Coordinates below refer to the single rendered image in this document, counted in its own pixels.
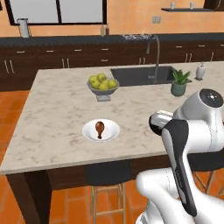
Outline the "brown chicken drumstick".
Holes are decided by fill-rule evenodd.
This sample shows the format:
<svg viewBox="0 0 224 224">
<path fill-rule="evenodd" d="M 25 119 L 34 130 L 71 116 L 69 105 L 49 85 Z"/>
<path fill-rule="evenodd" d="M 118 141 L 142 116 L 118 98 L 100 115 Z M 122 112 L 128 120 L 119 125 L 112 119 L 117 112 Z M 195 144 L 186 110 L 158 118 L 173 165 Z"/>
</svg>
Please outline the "brown chicken drumstick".
<svg viewBox="0 0 224 224">
<path fill-rule="evenodd" d="M 102 132 L 104 131 L 104 123 L 103 122 L 97 122 L 95 124 L 95 129 L 98 133 L 98 138 L 102 139 Z"/>
</svg>

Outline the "grey fruit bowl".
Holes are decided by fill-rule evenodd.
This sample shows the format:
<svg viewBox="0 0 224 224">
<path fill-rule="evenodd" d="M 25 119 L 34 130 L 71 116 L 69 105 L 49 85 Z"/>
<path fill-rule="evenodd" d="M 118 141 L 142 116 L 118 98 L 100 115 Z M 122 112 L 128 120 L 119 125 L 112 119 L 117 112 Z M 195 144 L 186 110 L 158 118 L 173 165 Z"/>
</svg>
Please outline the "grey fruit bowl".
<svg viewBox="0 0 224 224">
<path fill-rule="evenodd" d="M 98 102 L 108 102 L 111 100 L 111 95 L 119 88 L 116 86 L 115 88 L 107 89 L 107 90 L 99 90 L 93 88 L 89 81 L 87 81 L 88 88 L 95 94 L 95 97 Z"/>
</svg>

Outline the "white plate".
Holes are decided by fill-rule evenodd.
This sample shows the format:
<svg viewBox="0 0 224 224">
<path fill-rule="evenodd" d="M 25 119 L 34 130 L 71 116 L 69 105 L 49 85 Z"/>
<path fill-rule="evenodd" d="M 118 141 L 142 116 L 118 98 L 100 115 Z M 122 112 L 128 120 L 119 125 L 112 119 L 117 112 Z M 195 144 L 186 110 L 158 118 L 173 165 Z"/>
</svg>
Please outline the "white plate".
<svg viewBox="0 0 224 224">
<path fill-rule="evenodd" d="M 101 134 L 102 139 L 98 138 L 98 133 L 95 129 L 95 124 L 97 122 L 104 123 L 104 131 Z M 82 128 L 82 134 L 86 139 L 92 142 L 105 143 L 118 137 L 120 134 L 120 127 L 112 120 L 99 118 L 87 122 Z"/>
</svg>

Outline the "dark grey sink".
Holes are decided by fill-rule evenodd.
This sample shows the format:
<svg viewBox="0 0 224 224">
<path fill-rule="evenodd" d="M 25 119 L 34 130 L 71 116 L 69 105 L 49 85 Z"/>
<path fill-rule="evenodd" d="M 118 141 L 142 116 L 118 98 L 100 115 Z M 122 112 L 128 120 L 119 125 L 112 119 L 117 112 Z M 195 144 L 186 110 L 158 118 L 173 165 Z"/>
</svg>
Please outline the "dark grey sink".
<svg viewBox="0 0 224 224">
<path fill-rule="evenodd" d="M 174 81 L 173 71 L 176 69 L 172 66 L 129 67 L 110 70 L 121 87 L 169 84 Z"/>
</svg>

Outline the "marble-topped wooden kitchen island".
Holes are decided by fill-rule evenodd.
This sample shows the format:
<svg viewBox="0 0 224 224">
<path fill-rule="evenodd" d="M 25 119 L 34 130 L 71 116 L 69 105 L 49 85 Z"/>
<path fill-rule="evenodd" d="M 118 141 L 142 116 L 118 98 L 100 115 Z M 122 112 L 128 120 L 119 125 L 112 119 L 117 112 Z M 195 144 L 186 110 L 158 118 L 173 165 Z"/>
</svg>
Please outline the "marble-topped wooden kitchen island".
<svg viewBox="0 0 224 224">
<path fill-rule="evenodd" d="M 84 186 L 88 164 L 128 159 L 134 174 L 170 164 L 148 119 L 160 109 L 174 111 L 185 98 L 155 85 L 120 87 L 110 101 L 98 102 L 87 85 L 95 71 L 53 69 L 36 75 L 0 165 L 26 224 L 48 224 L 52 192 Z M 87 140 L 82 128 L 97 118 L 116 122 L 119 136 L 107 143 Z"/>
</svg>

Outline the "dark-seated wooden stool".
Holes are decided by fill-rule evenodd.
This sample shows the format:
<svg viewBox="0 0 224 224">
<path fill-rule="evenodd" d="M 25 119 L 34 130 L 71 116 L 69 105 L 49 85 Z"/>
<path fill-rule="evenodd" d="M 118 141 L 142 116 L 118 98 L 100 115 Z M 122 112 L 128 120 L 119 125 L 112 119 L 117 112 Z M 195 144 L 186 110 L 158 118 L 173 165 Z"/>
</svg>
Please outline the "dark-seated wooden stool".
<svg viewBox="0 0 224 224">
<path fill-rule="evenodd" d="M 129 160 L 89 164 L 86 166 L 86 180 L 91 186 L 91 212 L 93 224 L 96 217 L 106 214 L 122 213 L 123 224 L 126 224 L 126 190 L 125 183 L 131 178 L 131 167 Z M 105 212 L 97 212 L 97 193 L 103 191 L 117 190 L 117 209 Z"/>
<path fill-rule="evenodd" d="M 188 156 L 196 186 L 205 194 L 224 200 L 224 149 Z"/>
</svg>

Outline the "dark brown cupboard run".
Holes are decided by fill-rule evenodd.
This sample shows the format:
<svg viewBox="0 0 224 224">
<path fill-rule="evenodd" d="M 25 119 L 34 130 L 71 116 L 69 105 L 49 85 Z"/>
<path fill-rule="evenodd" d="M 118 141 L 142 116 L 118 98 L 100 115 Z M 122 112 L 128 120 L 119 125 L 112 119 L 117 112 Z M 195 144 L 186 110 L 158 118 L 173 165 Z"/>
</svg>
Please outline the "dark brown cupboard run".
<svg viewBox="0 0 224 224">
<path fill-rule="evenodd" d="M 224 61 L 223 33 L 155 34 L 159 64 Z M 155 64 L 157 42 L 123 35 L 0 38 L 0 91 L 29 90 L 40 69 Z"/>
</svg>

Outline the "grey curved tap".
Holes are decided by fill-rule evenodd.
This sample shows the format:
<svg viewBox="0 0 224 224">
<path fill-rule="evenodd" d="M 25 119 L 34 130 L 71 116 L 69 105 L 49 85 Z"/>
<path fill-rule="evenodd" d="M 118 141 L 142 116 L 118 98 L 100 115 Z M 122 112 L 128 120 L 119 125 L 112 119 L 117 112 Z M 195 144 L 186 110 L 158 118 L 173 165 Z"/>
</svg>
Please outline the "grey curved tap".
<svg viewBox="0 0 224 224">
<path fill-rule="evenodd" d="M 146 48 L 146 54 L 150 53 L 150 41 L 152 39 L 155 39 L 157 42 L 157 60 L 156 60 L 156 67 L 155 67 L 155 73 L 153 75 L 150 75 L 148 78 L 152 80 L 153 84 L 156 84 L 158 82 L 158 66 L 159 66 L 159 58 L 160 58 L 160 42 L 158 35 L 151 34 L 150 39 L 148 40 L 147 48 Z"/>
</svg>

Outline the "green potted plant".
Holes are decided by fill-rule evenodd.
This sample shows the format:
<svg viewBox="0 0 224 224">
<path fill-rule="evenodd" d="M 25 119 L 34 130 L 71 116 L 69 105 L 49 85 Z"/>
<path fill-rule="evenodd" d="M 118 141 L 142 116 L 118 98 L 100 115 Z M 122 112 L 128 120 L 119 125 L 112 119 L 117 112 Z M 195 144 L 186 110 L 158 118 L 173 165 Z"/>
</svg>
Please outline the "green potted plant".
<svg viewBox="0 0 224 224">
<path fill-rule="evenodd" d="M 185 94 L 186 92 L 186 84 L 188 82 L 188 78 L 190 76 L 191 72 L 188 71 L 186 73 L 183 73 L 182 70 L 173 70 L 172 76 L 174 78 L 174 81 L 171 84 L 171 93 L 174 96 L 180 97 Z"/>
</svg>

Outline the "white soap dispenser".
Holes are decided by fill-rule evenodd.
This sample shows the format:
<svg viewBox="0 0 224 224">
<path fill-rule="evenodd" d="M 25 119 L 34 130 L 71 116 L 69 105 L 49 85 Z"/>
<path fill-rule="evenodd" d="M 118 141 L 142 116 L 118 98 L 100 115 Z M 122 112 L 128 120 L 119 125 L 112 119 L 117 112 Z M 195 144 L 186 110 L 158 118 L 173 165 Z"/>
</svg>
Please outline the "white soap dispenser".
<svg viewBox="0 0 224 224">
<path fill-rule="evenodd" d="M 198 81 L 202 81 L 205 73 L 206 73 L 206 67 L 204 65 L 204 62 L 201 62 L 201 64 L 196 69 L 195 79 Z"/>
</svg>

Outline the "black-framed window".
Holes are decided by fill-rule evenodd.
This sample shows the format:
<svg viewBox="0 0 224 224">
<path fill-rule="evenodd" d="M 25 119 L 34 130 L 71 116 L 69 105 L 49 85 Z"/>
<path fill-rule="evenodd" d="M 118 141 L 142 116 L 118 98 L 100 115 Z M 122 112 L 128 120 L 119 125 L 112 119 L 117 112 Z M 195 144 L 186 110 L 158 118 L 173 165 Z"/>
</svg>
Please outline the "black-framed window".
<svg viewBox="0 0 224 224">
<path fill-rule="evenodd" d="M 4 0 L 11 25 L 105 25 L 107 0 Z"/>
</svg>

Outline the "grey metal jug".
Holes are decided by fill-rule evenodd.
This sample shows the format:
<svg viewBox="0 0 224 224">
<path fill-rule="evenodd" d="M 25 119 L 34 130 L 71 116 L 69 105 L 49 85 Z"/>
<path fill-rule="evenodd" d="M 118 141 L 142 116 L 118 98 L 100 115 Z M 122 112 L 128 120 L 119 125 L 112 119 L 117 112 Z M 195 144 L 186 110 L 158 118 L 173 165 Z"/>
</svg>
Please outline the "grey metal jug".
<svg viewBox="0 0 224 224">
<path fill-rule="evenodd" d="M 18 18 L 17 23 L 18 23 L 20 36 L 24 39 L 30 38 L 32 35 L 31 35 L 29 24 L 28 24 L 28 19 Z"/>
</svg>

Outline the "dark wall shelf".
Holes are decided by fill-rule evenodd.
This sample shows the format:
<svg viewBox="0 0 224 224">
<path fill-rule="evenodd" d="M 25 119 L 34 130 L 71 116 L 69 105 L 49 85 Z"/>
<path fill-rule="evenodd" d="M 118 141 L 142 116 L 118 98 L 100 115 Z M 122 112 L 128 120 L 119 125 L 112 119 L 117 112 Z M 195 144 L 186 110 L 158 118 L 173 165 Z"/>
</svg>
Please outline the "dark wall shelf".
<svg viewBox="0 0 224 224">
<path fill-rule="evenodd" d="M 161 8 L 161 11 L 168 11 L 168 12 L 214 12 L 211 9 L 204 9 L 204 8 Z"/>
</svg>

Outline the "dark brown wall cupboard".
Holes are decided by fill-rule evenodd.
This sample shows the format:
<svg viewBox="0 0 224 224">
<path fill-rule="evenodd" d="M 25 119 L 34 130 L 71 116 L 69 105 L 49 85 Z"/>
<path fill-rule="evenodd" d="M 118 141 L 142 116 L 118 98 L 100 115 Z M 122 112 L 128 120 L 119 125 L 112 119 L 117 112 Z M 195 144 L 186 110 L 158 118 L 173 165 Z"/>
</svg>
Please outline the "dark brown wall cupboard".
<svg viewBox="0 0 224 224">
<path fill-rule="evenodd" d="M 213 11 L 224 11 L 224 0 L 205 0 L 204 8 Z"/>
</svg>

